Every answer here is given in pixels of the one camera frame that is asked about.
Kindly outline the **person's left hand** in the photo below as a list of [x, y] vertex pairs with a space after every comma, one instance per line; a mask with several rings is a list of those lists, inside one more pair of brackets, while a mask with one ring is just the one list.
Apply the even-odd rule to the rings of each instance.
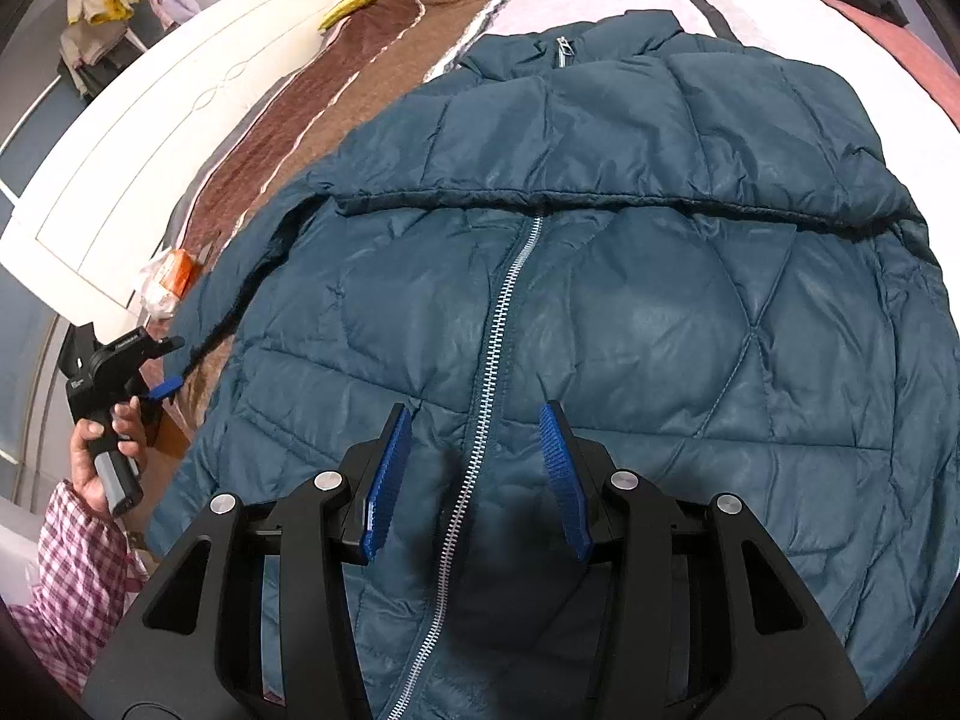
[[[112, 406], [110, 427], [121, 438], [119, 452], [127, 458], [132, 458], [140, 472], [144, 472], [148, 465], [148, 454], [139, 397], [133, 397], [127, 403], [117, 403]], [[71, 489], [86, 505], [88, 511], [95, 517], [109, 522], [112, 515], [110, 515], [103, 482], [94, 468], [94, 458], [89, 451], [91, 444], [103, 434], [104, 426], [100, 422], [93, 419], [80, 419], [73, 426], [73, 433], [68, 443], [68, 455], [70, 455]]]

